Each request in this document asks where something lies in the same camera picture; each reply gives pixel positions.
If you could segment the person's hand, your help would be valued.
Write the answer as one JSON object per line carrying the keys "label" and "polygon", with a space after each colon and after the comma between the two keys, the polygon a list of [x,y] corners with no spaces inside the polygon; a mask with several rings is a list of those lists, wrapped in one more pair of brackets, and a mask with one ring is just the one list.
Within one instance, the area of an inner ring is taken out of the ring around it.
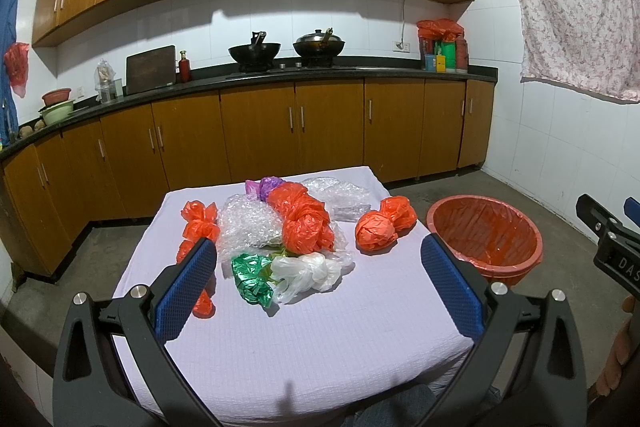
{"label": "person's hand", "polygon": [[606,397],[620,384],[623,367],[631,354],[629,324],[630,320],[627,320],[616,334],[608,358],[605,361],[605,366],[594,383],[597,397],[600,397],[600,395]]}

